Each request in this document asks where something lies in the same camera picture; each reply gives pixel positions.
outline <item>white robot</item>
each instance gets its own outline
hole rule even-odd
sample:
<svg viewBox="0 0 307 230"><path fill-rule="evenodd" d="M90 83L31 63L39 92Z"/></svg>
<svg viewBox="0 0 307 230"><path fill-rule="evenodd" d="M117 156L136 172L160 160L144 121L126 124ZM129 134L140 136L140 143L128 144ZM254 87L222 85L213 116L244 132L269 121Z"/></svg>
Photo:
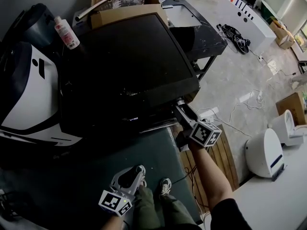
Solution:
<svg viewBox="0 0 307 230"><path fill-rule="evenodd" d="M0 137L52 146L82 138L61 131L56 65L30 43L17 43L0 62Z"/></svg>

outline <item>cardboard box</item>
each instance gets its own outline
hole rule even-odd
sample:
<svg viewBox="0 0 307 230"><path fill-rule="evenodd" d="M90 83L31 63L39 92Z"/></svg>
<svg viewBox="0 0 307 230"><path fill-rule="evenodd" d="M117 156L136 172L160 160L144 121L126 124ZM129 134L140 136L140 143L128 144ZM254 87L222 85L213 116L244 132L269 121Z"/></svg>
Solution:
<svg viewBox="0 0 307 230"><path fill-rule="evenodd" d="M288 49L294 44L294 37L292 34L274 21L271 23L270 28L276 34L276 43L280 48Z"/></svg>
<svg viewBox="0 0 307 230"><path fill-rule="evenodd" d="M295 126L305 125L307 123L307 115L304 113L305 105L302 92L293 93L277 102L276 108L279 115L289 110L293 116Z"/></svg>
<svg viewBox="0 0 307 230"><path fill-rule="evenodd" d="M92 0L92 5L94 5L98 1L100 0ZM91 16L92 28L96 29L115 21L154 12L158 13L164 23L168 25L166 13L162 9L159 0L145 0L144 5L110 9L105 11L99 11L99 13L93 14Z"/></svg>

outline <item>electrical outlet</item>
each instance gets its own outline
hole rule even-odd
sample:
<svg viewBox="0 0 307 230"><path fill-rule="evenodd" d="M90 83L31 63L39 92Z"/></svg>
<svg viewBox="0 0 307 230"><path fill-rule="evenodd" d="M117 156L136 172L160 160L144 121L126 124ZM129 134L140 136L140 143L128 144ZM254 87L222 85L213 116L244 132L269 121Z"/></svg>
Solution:
<svg viewBox="0 0 307 230"><path fill-rule="evenodd" d="M257 97L257 100L258 100L259 102L262 102L262 91L259 92L259 95L258 95L258 97Z"/></svg>
<svg viewBox="0 0 307 230"><path fill-rule="evenodd" d="M214 123L214 119L213 119L213 116L208 116L208 117L205 117L205 122L207 123Z"/></svg>
<svg viewBox="0 0 307 230"><path fill-rule="evenodd" d="M261 63L263 61L263 57L262 56L259 56L257 57L258 61Z"/></svg>

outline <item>sneaker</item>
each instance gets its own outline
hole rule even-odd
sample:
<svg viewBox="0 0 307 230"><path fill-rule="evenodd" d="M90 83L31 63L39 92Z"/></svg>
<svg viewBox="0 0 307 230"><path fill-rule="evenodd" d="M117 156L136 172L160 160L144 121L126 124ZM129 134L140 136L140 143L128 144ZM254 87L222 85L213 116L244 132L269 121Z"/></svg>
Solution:
<svg viewBox="0 0 307 230"><path fill-rule="evenodd" d="M143 173L143 176L142 176L142 179L141 179L141 185L144 186L144 187L147 187L147 183L145 181L146 169L143 165L140 165L140 168L141 168L142 173Z"/></svg>
<svg viewBox="0 0 307 230"><path fill-rule="evenodd" d="M169 195L169 192L171 191L171 187L172 187L172 182L170 179L168 178L164 178L161 180L160 182L161 185L161 193L160 195Z"/></svg>

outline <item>wooden pallet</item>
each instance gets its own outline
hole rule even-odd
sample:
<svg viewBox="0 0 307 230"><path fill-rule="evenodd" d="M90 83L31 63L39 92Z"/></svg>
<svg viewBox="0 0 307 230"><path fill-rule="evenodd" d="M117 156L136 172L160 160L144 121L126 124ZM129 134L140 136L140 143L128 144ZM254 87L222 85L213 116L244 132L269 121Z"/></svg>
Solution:
<svg viewBox="0 0 307 230"><path fill-rule="evenodd" d="M239 188L239 181L236 173L234 159L231 154L224 128L222 125L219 125L218 127L222 130L222 133L216 144L209 148L209 155L228 179L232 190L235 191ZM190 172L195 166L195 161L191 151L188 150L181 152L180 156L185 171ZM187 178L192 190L192 180L190 180L189 177ZM194 193L197 202L201 206L201 210L203 212L209 211L207 197L201 185L201 180L197 171L195 172Z"/></svg>

